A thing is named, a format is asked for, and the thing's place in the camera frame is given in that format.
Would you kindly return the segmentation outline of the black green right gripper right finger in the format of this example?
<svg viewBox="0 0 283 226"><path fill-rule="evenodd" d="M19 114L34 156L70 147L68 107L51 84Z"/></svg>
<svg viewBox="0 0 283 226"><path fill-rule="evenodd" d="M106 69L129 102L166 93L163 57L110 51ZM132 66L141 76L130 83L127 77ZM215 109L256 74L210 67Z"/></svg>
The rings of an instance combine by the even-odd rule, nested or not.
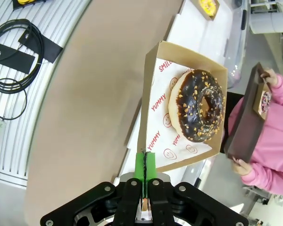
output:
<svg viewBox="0 0 283 226"><path fill-rule="evenodd" d="M247 226L248 220L203 193L181 182L173 186L158 178L155 154L145 153L145 194L151 207L146 226L179 226L174 218L191 226Z"/></svg>

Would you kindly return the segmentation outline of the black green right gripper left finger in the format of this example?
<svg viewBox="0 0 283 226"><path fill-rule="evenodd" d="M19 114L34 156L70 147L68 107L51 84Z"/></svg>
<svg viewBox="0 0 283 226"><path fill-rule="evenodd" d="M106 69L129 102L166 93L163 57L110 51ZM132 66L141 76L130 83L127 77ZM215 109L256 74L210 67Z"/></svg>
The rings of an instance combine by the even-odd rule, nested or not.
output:
<svg viewBox="0 0 283 226"><path fill-rule="evenodd" d="M113 226L134 226L143 199L145 153L137 153L135 171L117 186L102 182L68 203L44 215L41 226L97 226L113 216Z"/></svg>

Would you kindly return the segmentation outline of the person's left hand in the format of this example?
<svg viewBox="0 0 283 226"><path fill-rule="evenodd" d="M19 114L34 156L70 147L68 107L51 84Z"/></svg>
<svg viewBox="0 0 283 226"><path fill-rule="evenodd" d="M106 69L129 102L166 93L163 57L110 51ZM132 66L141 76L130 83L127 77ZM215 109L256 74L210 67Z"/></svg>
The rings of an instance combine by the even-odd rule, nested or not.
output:
<svg viewBox="0 0 283 226"><path fill-rule="evenodd" d="M246 176L251 173L252 166L241 159L233 159L232 170L240 176Z"/></svg>

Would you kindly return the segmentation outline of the person's right hand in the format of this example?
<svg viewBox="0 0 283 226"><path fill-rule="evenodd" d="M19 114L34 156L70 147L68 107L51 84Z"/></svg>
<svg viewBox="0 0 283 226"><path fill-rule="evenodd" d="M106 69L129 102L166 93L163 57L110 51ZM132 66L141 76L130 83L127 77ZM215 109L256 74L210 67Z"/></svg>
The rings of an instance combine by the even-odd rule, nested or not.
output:
<svg viewBox="0 0 283 226"><path fill-rule="evenodd" d="M268 83L271 87L276 87L278 78L273 69L265 69L260 76L265 83Z"/></svg>

